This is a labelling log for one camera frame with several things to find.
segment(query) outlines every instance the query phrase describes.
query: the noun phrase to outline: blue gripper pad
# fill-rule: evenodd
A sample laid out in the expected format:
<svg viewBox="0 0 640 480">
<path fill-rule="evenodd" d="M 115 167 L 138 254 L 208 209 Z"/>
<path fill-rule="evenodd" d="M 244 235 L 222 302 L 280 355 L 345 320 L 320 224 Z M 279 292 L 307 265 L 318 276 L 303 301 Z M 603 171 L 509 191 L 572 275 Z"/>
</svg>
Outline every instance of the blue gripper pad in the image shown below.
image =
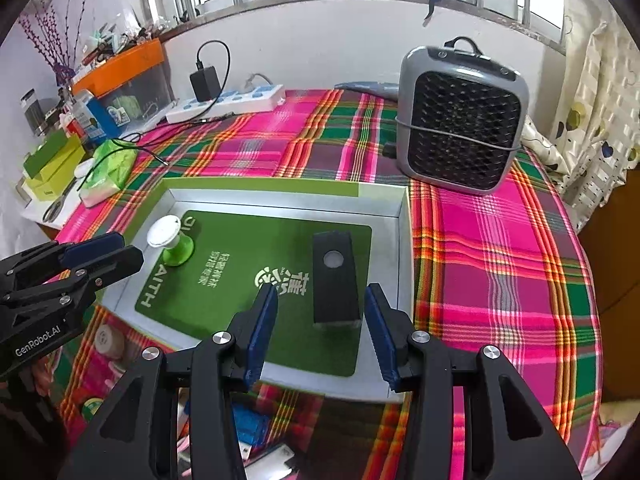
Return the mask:
<svg viewBox="0 0 640 480">
<path fill-rule="evenodd" d="M 69 247 L 62 256 L 60 264 L 65 269 L 77 269 L 87 262 L 123 247 L 124 238 L 120 233 L 106 233 Z"/>
<path fill-rule="evenodd" d="M 278 295 L 276 288 L 271 285 L 247 347 L 246 371 L 244 372 L 244 384 L 247 388 L 250 388 L 260 378 L 277 314 Z"/>
<path fill-rule="evenodd" d="M 364 293 L 364 316 L 367 320 L 382 378 L 389 383 L 389 387 L 393 391 L 396 391 L 400 382 L 398 362 L 396 361 L 396 347 L 370 285 Z"/>
</svg>

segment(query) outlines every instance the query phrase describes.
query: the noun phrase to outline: power strip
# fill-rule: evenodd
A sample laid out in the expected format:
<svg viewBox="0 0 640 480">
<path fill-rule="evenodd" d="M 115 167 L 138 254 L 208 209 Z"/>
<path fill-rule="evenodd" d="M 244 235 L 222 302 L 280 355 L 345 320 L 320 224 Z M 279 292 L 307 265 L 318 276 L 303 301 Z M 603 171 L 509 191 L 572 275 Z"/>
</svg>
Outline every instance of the power strip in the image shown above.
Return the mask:
<svg viewBox="0 0 640 480">
<path fill-rule="evenodd" d="M 260 86 L 242 94 L 238 91 L 223 92 L 210 110 L 198 117 L 209 119 L 229 113 L 249 114 L 254 112 L 271 112 L 285 100 L 283 85 Z M 169 124 L 183 123 L 196 117 L 211 104 L 211 101 L 199 102 L 197 99 L 180 100 L 171 111 L 167 112 L 166 120 Z"/>
</svg>

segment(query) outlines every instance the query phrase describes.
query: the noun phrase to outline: white wall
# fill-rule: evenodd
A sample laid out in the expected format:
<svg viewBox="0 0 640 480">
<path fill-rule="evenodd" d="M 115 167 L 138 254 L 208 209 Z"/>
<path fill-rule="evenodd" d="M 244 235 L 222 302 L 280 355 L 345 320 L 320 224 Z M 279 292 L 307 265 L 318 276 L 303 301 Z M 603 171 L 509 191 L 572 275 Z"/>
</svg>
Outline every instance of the white wall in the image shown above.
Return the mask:
<svg viewBox="0 0 640 480">
<path fill-rule="evenodd" d="M 412 48 L 442 45 L 469 36 L 485 54 L 514 67 L 529 85 L 529 111 L 541 132 L 549 131 L 562 87 L 565 58 L 539 41 L 497 23 L 437 8 L 426 28 L 427 6 L 388 0 L 317 0 L 252 10 L 176 36 L 164 44 L 176 97 L 193 97 L 189 75 L 206 40 L 228 43 L 228 87 L 263 72 L 286 88 L 332 88 L 353 80 L 397 82 L 402 58 Z M 222 82 L 226 53 L 206 46 Z"/>
<path fill-rule="evenodd" d="M 70 40 L 75 40 L 82 0 L 72 0 Z M 112 20 L 123 5 L 132 5 L 140 15 L 140 0 L 87 0 L 82 32 L 90 32 Z M 53 0 L 58 12 L 60 33 L 65 17 L 66 0 Z M 53 70 L 40 57 L 20 25 L 15 24 L 0 46 L 0 258 L 46 241 L 36 224 L 24 220 L 24 205 L 14 196 L 15 183 L 22 173 L 28 151 L 36 148 L 29 125 L 20 108 L 20 97 L 31 88 L 50 105 L 58 101 Z"/>
</svg>

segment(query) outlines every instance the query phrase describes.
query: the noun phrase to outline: plaid bedsheet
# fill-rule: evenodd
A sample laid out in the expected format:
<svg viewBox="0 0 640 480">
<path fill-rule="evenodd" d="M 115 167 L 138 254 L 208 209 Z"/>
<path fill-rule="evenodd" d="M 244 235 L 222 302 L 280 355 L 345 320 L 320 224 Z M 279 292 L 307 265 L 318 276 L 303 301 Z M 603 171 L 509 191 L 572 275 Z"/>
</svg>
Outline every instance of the plaid bedsheet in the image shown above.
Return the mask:
<svg viewBox="0 0 640 480">
<path fill-rule="evenodd" d="M 140 153 L 127 189 L 80 206 L 58 239 L 85 240 L 122 230 L 163 176 L 286 176 L 408 186 L 414 226 L 415 323 L 452 346 L 499 346 L 523 375 L 584 463 L 602 385 L 602 347 L 589 264 L 561 200 L 529 152 L 491 196 L 467 196 L 409 181 L 382 157 L 394 140 L 396 106 L 343 91 L 290 91 L 272 113 L 198 127 L 166 126 L 156 152 Z M 112 324 L 137 354 L 152 342 L 100 306 L 82 337 L 67 344 L 55 372 L 54 400 L 72 442 L 85 427 L 79 406 L 105 397 L 113 380 L 93 339 Z M 306 478 L 393 479 L 408 403 L 343 402 L 258 384 L 245 401 L 271 415 L 269 442 L 286 438 L 314 466 Z M 451 477 L 462 477 L 462 396 L 454 405 Z"/>
</svg>

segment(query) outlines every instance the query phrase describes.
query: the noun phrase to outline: green box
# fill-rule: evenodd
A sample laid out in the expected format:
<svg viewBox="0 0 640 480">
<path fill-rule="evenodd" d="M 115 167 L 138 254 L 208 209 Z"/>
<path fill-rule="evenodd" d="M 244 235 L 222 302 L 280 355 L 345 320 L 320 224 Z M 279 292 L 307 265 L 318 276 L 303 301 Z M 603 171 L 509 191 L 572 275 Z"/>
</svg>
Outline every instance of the green box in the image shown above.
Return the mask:
<svg viewBox="0 0 640 480">
<path fill-rule="evenodd" d="M 25 178 L 25 183 L 43 202 L 55 200 L 62 194 L 72 181 L 76 166 L 86 154 L 77 136 L 66 137 L 62 130 L 60 132 L 66 139 L 64 142 L 61 142 L 58 132 L 53 133 L 53 139 L 45 142 L 24 163 L 25 172 L 33 175 Z"/>
</svg>

